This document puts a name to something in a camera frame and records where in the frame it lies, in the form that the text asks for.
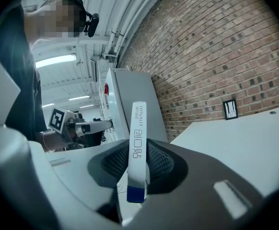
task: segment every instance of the fluorescent light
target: fluorescent light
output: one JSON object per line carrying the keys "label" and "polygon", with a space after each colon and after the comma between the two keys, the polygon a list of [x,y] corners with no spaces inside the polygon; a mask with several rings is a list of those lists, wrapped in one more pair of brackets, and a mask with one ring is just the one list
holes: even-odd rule
{"label": "fluorescent light", "polygon": [[83,99],[83,98],[89,98],[89,95],[85,95],[85,96],[81,96],[81,97],[76,97],[76,98],[71,98],[71,99],[68,99],[68,100],[73,101],[73,100]]}
{"label": "fluorescent light", "polygon": [[41,61],[36,62],[36,68],[56,64],[56,63],[61,63],[61,62],[68,62],[68,61],[75,61],[77,60],[76,55],[65,55],[65,56],[58,56],[54,58],[49,58],[49,59],[44,59]]}
{"label": "fluorescent light", "polygon": [[89,106],[93,106],[93,105],[85,105],[85,106],[81,106],[80,108],[89,107]]}
{"label": "fluorescent light", "polygon": [[43,108],[46,106],[54,105],[54,103],[48,104],[48,105],[43,105]]}

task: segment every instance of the red light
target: red light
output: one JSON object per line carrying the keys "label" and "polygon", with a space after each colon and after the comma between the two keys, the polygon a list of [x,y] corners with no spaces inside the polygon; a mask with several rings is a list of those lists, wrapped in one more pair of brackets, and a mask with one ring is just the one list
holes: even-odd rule
{"label": "red light", "polygon": [[107,83],[105,84],[104,93],[109,95],[109,86],[107,85]]}

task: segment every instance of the white rectangular slot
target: white rectangular slot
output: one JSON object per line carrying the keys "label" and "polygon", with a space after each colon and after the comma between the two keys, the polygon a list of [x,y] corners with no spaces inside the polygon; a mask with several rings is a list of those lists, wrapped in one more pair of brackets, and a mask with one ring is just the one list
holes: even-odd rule
{"label": "white rectangular slot", "polygon": [[251,204],[228,181],[217,182],[213,187],[233,219],[242,217],[251,207]]}

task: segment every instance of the person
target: person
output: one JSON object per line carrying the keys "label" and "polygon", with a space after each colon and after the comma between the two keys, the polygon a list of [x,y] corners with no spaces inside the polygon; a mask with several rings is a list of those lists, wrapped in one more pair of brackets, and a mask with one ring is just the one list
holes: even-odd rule
{"label": "person", "polygon": [[[39,142],[44,151],[61,149],[67,144],[47,130],[42,110],[40,75],[32,48],[50,37],[77,37],[86,25],[81,0],[44,0],[39,6],[15,6],[0,23],[0,63],[20,88],[5,125],[16,129],[28,140]],[[71,137],[76,135],[69,129]]]}

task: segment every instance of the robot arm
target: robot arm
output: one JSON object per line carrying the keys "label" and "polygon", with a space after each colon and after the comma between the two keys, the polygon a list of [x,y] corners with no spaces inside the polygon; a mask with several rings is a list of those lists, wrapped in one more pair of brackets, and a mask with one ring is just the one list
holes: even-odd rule
{"label": "robot arm", "polygon": [[[112,121],[85,122],[81,113],[53,108],[49,127],[61,136],[68,145],[76,143],[78,138],[91,135],[112,127]],[[74,128],[76,136],[70,137],[68,129]]]}

